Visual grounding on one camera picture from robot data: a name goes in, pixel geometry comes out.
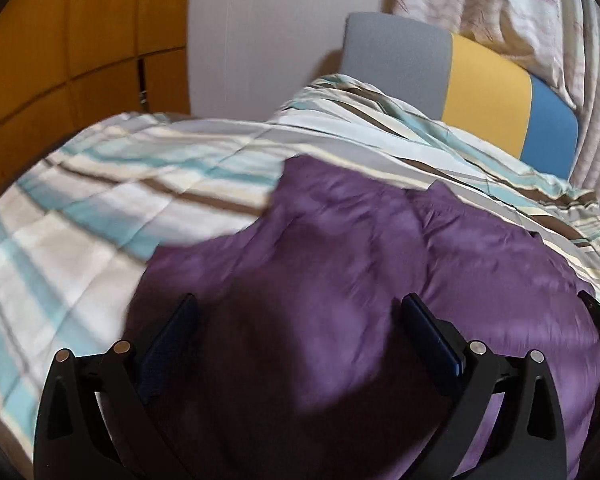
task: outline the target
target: purple sleeping bag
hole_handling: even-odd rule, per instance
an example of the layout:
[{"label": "purple sleeping bag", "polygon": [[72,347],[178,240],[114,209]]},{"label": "purple sleeping bag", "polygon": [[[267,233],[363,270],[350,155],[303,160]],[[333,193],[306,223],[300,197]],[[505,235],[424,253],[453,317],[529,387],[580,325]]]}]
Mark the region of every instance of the purple sleeping bag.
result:
[{"label": "purple sleeping bag", "polygon": [[[449,409],[391,322],[416,292],[467,340],[544,352],[574,478],[600,383],[583,289],[541,240],[441,182],[402,190],[298,156],[249,228],[155,251],[125,337],[186,292],[206,312],[198,352],[148,406],[195,478],[398,479]],[[458,472],[477,463],[500,402]]]}]

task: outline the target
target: white curtain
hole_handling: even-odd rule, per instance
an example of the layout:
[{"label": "white curtain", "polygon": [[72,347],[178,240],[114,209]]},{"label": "white curtain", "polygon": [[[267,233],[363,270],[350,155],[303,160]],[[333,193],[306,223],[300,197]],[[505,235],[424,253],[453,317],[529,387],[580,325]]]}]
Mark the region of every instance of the white curtain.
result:
[{"label": "white curtain", "polygon": [[600,8],[594,0],[397,0],[395,14],[458,32],[537,75],[580,123],[570,181],[600,200]]}]

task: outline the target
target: striped duvet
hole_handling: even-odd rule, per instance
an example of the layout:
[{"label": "striped duvet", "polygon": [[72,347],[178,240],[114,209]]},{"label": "striped duvet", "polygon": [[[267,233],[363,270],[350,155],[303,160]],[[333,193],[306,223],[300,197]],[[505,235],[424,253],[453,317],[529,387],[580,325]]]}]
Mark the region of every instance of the striped duvet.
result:
[{"label": "striped duvet", "polygon": [[305,153],[399,187],[443,180],[461,200],[539,232],[600,301],[591,192],[346,76],[322,78],[268,123],[122,114],[83,130],[0,199],[0,444],[28,476],[54,353],[106,350],[158,244],[250,225],[283,161]]}]

